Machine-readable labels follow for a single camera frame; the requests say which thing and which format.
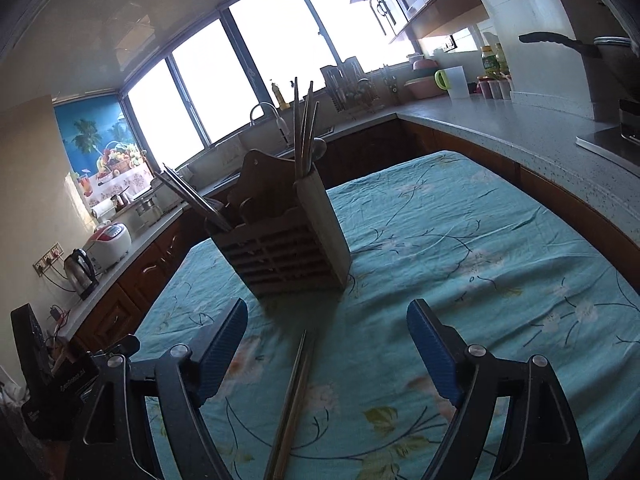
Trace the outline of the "dark wooden chopstick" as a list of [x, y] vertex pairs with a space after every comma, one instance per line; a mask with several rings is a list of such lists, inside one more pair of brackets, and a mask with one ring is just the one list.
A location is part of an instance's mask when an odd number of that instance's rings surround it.
[[306, 359], [309, 349], [309, 338], [309, 332], [308, 330], [305, 330], [299, 339], [291, 377], [288, 381], [288, 388], [286, 388], [286, 393], [282, 404], [278, 428], [271, 445], [269, 460], [264, 474], [265, 479], [274, 479], [277, 477], [276, 471], [279, 460], [283, 453], [283, 442], [285, 441], [285, 436], [288, 432], [288, 428], [290, 428], [291, 426], [290, 419], [294, 412], [294, 404], [298, 393], [298, 388], [300, 387], [304, 376]]

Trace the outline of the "metal chopstick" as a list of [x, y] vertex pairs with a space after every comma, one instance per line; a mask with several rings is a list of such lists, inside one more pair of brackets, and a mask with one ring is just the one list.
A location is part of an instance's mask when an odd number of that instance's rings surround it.
[[226, 218], [212, 205], [204, 200], [203, 197], [198, 195], [198, 192], [182, 180], [175, 170], [164, 166], [164, 170], [156, 175], [163, 184], [166, 184], [171, 191], [180, 196], [185, 202], [187, 202], [193, 209], [195, 209], [201, 216], [203, 216], [210, 223], [213, 223], [222, 232], [230, 232], [231, 226]]

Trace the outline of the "metal spoon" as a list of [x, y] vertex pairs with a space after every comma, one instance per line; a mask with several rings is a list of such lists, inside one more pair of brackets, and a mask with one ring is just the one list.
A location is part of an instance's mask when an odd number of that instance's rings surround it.
[[310, 161], [316, 162], [326, 154], [326, 141], [321, 138], [313, 138], [311, 141]]

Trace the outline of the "wooden chopstick carved handle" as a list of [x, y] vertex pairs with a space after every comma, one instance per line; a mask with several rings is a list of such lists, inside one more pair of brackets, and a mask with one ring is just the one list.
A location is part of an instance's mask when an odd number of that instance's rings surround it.
[[309, 83], [307, 95], [305, 96], [303, 120], [302, 120], [302, 146], [299, 156], [299, 179], [306, 174], [306, 158], [309, 144], [309, 135], [312, 129], [311, 119], [314, 114], [314, 82]]

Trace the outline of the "lone wooden chopstick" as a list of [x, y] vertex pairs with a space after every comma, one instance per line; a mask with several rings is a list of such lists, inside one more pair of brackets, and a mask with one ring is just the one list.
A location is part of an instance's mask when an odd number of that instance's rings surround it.
[[298, 149], [300, 148], [299, 141], [299, 118], [298, 118], [298, 104], [299, 104], [299, 95], [298, 95], [298, 79], [297, 76], [294, 77], [292, 81], [294, 100], [292, 102], [292, 125], [293, 125], [293, 136], [294, 136], [294, 182], [299, 178], [299, 154]]

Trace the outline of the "electric kettle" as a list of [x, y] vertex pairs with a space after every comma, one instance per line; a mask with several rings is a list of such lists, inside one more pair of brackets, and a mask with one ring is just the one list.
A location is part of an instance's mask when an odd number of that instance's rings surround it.
[[67, 281], [81, 300], [86, 300], [98, 287], [96, 271], [83, 249], [76, 248], [64, 260], [64, 271]]

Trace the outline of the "white red rice cooker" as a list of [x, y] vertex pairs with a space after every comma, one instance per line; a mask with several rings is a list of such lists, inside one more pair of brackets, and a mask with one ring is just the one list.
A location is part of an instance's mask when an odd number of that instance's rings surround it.
[[128, 228], [123, 223], [101, 226], [87, 240], [87, 253], [96, 273], [104, 272], [124, 258], [132, 245]]

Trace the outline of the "teal floral tablecloth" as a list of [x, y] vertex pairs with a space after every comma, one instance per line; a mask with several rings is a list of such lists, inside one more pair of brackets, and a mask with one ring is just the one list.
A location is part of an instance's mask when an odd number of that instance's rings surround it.
[[247, 328], [206, 427], [235, 479], [266, 472], [300, 337], [314, 338], [290, 479], [417, 479], [454, 419], [436, 332], [479, 358], [548, 363], [588, 474], [639, 432], [639, 295], [553, 212], [476, 162], [427, 155], [329, 190], [346, 285], [257, 298], [212, 242], [194, 246], [137, 329], [139, 360], [243, 300]]

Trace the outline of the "wooden utensil holder box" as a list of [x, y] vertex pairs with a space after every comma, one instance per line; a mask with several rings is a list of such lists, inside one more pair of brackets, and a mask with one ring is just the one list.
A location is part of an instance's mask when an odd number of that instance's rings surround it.
[[251, 150], [224, 210], [238, 224], [206, 232], [255, 297], [346, 287], [352, 256], [316, 170]]

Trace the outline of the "lower wooden cabinets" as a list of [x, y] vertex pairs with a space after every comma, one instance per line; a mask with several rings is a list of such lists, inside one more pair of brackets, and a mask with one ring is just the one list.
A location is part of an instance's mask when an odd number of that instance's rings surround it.
[[99, 289], [70, 315], [61, 336], [96, 350], [133, 332], [205, 231], [194, 212], [182, 208], [146, 231], [102, 280]]

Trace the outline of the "sink faucet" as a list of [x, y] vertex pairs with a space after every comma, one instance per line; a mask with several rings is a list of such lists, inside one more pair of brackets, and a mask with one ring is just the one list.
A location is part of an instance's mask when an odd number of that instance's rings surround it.
[[250, 109], [250, 125], [254, 126], [256, 124], [256, 119], [254, 114], [256, 110], [262, 111], [262, 119], [265, 119], [266, 122], [272, 122], [273, 125], [276, 126], [277, 132], [280, 134], [284, 144], [289, 148], [292, 145], [291, 131], [288, 128], [288, 124], [280, 113], [280, 110], [277, 109], [272, 103], [266, 101], [259, 101]]

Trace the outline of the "pink basin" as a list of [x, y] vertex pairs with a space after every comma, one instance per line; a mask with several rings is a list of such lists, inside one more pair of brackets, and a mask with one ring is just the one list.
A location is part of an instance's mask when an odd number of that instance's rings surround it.
[[440, 70], [438, 63], [431, 58], [417, 58], [412, 64], [412, 77], [405, 82], [404, 88], [416, 100], [441, 96], [444, 90], [435, 82], [435, 74]]

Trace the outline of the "green label bottle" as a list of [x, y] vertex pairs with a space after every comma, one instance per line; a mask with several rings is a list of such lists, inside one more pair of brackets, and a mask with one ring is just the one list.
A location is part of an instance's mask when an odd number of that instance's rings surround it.
[[483, 46], [482, 62], [487, 77], [497, 78], [501, 75], [500, 63], [491, 46]]

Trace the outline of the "knife rack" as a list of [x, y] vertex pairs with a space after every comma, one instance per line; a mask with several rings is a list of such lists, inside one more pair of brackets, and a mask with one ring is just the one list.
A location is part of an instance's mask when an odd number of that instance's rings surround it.
[[371, 79], [363, 71], [358, 58], [351, 56], [340, 65], [320, 68], [326, 92], [338, 112], [355, 108], [371, 108], [378, 99]]

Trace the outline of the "wall power socket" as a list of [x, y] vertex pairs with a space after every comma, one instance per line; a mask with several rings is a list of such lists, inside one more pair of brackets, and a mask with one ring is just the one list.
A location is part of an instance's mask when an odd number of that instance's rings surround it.
[[55, 243], [42, 257], [40, 257], [32, 267], [38, 276], [43, 276], [47, 270], [51, 269], [55, 263], [64, 256], [64, 249], [60, 243]]

